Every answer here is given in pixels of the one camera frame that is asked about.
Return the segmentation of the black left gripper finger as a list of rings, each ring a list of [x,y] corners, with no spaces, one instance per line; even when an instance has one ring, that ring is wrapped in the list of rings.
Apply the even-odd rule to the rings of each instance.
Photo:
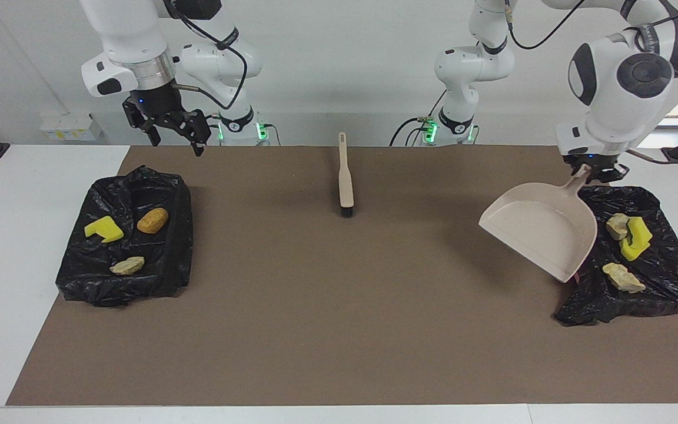
[[[629,167],[613,167],[597,170],[594,173],[594,180],[602,184],[623,180],[629,174]]]

